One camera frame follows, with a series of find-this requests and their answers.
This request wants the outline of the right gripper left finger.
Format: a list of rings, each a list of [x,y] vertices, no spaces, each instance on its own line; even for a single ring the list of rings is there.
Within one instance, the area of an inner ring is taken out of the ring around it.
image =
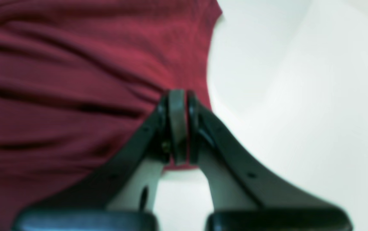
[[[23,209],[12,231],[158,231],[153,214],[170,162],[168,96],[108,162],[71,187]]]

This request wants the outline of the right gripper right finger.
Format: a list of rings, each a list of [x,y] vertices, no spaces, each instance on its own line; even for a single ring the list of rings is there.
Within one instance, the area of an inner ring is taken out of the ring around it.
[[[189,162],[206,176],[213,200],[206,231],[353,230],[344,210],[266,168],[193,91],[186,95]]]

